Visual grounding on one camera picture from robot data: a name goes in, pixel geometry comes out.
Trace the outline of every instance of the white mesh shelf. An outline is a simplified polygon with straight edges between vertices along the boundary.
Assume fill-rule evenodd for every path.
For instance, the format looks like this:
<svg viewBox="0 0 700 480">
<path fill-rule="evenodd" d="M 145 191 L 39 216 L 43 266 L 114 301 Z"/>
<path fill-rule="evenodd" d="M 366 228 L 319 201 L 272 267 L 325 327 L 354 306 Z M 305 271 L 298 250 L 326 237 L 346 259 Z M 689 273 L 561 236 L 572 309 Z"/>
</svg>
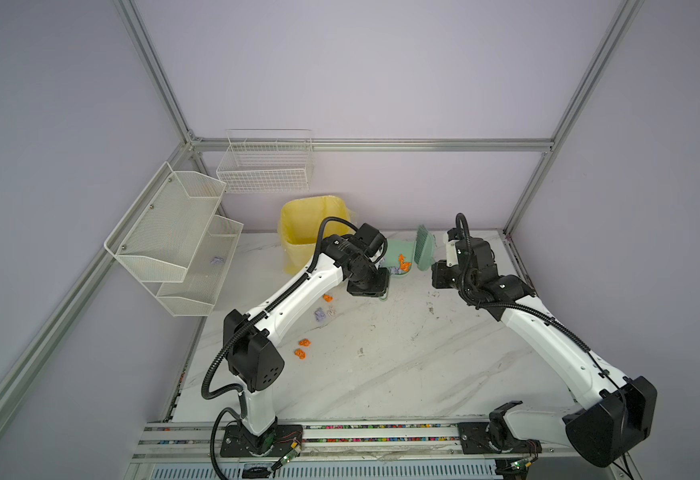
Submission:
<svg viewBox="0 0 700 480">
<path fill-rule="evenodd" d="M 230 146 L 216 170 L 235 194 L 308 191 L 312 178 L 309 130 L 228 130 Z"/>
<path fill-rule="evenodd" d="M 120 245 L 111 245 L 111 238 L 105 242 L 110 254 L 143 283 L 185 280 L 225 190 L 225 183 L 215 178 L 166 167 L 168 177 Z"/>
<path fill-rule="evenodd" d="M 163 283 L 155 297 L 173 316 L 207 316 L 216 305 L 243 224 L 215 215 L 182 283 Z"/>
</svg>

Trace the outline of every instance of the trash bin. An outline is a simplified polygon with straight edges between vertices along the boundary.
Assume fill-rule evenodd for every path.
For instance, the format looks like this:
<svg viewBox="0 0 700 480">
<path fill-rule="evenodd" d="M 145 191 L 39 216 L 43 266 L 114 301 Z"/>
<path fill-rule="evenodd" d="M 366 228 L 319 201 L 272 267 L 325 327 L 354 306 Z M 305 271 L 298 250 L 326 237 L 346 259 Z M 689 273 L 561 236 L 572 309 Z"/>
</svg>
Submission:
<svg viewBox="0 0 700 480">
<path fill-rule="evenodd" d="M 352 212 L 345 202 L 332 195 L 323 197 L 300 198 L 292 200 L 281 209 L 278 220 L 278 235 L 284 251 L 283 270 L 294 275 L 310 261 L 315 253 L 317 229 L 327 216 L 338 216 L 351 220 Z M 351 228 L 339 222 L 329 222 L 323 232 L 324 238 L 329 235 L 345 235 Z"/>
</svg>

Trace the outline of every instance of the white wall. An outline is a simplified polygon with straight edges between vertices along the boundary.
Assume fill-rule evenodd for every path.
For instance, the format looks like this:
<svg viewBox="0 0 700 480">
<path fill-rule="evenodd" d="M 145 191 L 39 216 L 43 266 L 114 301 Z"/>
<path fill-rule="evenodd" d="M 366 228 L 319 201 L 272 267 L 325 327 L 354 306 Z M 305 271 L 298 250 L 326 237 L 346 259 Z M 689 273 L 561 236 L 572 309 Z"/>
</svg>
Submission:
<svg viewBox="0 0 700 480">
<path fill-rule="evenodd" d="M 142 0 L 193 131 L 548 138 L 619 0 Z"/>
<path fill-rule="evenodd" d="M 226 194 L 222 204 L 248 231 L 275 231 L 283 204 L 323 194 L 341 197 L 359 222 L 387 230 L 447 230 L 458 211 L 470 228 L 501 228 L 539 159 L 537 152 L 320 152 L 309 192 Z M 221 154 L 203 160 L 216 171 Z"/>
<path fill-rule="evenodd" d="M 178 141 L 110 0 L 0 1 L 0 380 Z M 196 320 L 114 276 L 18 412 L 32 428 L 0 442 L 0 478 L 98 442 L 117 472 L 165 401 Z"/>
<path fill-rule="evenodd" d="M 644 478 L 700 478 L 700 2 L 648 0 L 514 236 L 553 312 L 659 390 Z"/>
</svg>

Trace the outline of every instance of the robotic arm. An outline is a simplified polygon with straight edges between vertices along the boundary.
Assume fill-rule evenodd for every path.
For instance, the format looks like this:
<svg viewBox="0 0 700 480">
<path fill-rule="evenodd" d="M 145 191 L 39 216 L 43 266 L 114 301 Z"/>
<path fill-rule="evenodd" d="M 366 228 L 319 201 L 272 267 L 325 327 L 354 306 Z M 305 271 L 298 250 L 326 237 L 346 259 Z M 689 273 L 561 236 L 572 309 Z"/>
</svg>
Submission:
<svg viewBox="0 0 700 480">
<path fill-rule="evenodd" d="M 354 234 L 323 239 L 327 222 L 339 221 Z M 470 236 L 467 221 L 444 235 L 447 259 L 432 267 L 435 288 L 453 288 L 476 309 L 486 309 L 526 340 L 568 386 L 574 408 L 539 408 L 509 402 L 489 415 L 490 443 L 509 451 L 527 439 L 572 446 L 586 460 L 605 467 L 650 433 L 656 390 L 643 377 L 630 379 L 603 360 L 558 322 L 534 290 L 517 276 L 500 276 L 489 243 Z M 379 230 L 326 218 L 318 232 L 311 262 L 278 292 L 245 314 L 232 310 L 224 322 L 225 347 L 201 386 L 215 398 L 229 386 L 209 391 L 221 361 L 245 384 L 241 429 L 247 448 L 265 454 L 275 436 L 277 418 L 269 388 L 283 371 L 277 345 L 294 321 L 318 298 L 344 280 L 355 296 L 383 296 L 389 272 L 377 263 L 387 249 Z"/>
</svg>

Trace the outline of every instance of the table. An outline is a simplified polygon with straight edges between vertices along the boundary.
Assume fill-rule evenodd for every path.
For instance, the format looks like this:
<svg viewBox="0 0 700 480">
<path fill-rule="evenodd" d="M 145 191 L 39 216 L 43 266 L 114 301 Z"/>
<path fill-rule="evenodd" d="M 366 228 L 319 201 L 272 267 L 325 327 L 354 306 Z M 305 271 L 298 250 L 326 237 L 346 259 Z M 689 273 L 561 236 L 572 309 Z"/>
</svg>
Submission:
<svg viewBox="0 0 700 480">
<path fill-rule="evenodd" d="M 386 232 L 411 240 L 415 231 Z M 496 230 L 474 231 L 487 240 L 500 274 L 516 274 Z M 445 258 L 441 233 L 436 260 Z M 283 272 L 277 234 L 242 234 L 215 311 L 205 322 L 185 375 L 174 422 L 211 422 L 238 399 L 200 395 L 201 382 L 222 347 L 222 321 L 246 312 L 290 278 Z M 392 276 L 386 301 L 353 297 L 342 283 L 301 316 L 278 347 L 285 368 L 271 389 L 279 422 L 327 419 L 456 418 L 487 415 L 509 400 L 572 406 L 564 382 L 531 347 L 456 290 L 435 290 L 430 270 L 412 266 Z M 316 321 L 314 311 L 328 312 Z M 299 347 L 308 339 L 311 345 Z M 300 360 L 294 354 L 307 354 Z M 233 382 L 227 362 L 211 389 Z"/>
</svg>

